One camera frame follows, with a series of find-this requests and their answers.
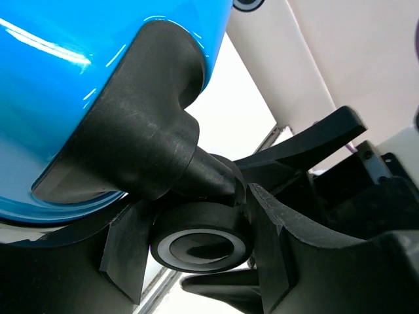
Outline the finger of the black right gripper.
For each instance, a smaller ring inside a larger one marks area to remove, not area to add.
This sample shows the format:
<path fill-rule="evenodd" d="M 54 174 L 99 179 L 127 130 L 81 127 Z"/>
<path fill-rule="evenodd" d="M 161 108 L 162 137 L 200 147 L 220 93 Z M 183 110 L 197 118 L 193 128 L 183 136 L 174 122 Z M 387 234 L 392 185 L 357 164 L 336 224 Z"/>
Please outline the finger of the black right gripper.
<path fill-rule="evenodd" d="M 181 281 L 185 292 L 224 302 L 242 313 L 262 313 L 257 270 L 193 275 Z"/>

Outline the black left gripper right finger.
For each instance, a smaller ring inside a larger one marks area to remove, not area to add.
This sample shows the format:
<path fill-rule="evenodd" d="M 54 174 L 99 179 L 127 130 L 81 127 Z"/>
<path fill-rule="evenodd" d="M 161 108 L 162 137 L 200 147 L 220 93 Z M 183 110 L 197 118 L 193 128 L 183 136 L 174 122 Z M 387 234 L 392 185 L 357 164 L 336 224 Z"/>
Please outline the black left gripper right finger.
<path fill-rule="evenodd" d="M 368 240 L 331 230 L 247 188 L 267 313 L 417 313 L 418 232 Z"/>

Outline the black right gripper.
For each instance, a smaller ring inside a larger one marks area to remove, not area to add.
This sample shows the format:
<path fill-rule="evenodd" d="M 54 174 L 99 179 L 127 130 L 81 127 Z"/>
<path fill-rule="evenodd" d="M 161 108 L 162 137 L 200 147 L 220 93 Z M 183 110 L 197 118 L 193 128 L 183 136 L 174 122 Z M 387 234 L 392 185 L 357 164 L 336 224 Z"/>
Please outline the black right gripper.
<path fill-rule="evenodd" d="M 236 161 L 243 172 L 272 171 L 272 195 L 298 214 L 358 239 L 418 230 L 418 187 L 394 153 L 365 141 L 321 175 L 309 169 L 367 130 L 343 106 L 289 139 Z"/>

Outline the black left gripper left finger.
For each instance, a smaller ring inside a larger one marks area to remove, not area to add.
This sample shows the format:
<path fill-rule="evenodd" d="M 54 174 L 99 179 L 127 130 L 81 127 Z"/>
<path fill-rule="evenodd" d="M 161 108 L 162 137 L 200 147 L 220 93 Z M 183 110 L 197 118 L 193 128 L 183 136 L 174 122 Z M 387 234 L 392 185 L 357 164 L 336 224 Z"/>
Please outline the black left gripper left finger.
<path fill-rule="evenodd" d="M 36 241 L 1 246 L 2 313 L 131 313 L 153 216 L 120 200 Z"/>

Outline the blue kids suitcase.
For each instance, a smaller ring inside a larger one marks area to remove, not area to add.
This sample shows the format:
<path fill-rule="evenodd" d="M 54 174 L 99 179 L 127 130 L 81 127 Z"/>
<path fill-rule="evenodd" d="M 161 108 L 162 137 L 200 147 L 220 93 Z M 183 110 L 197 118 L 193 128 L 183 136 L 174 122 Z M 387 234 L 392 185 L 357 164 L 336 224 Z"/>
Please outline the blue kids suitcase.
<path fill-rule="evenodd" d="M 204 91 L 234 11 L 260 1 L 2 1 L 1 242 L 30 241 L 125 195 L 213 201 L 160 263 L 225 271 L 251 252 L 236 166 L 198 146 Z"/>

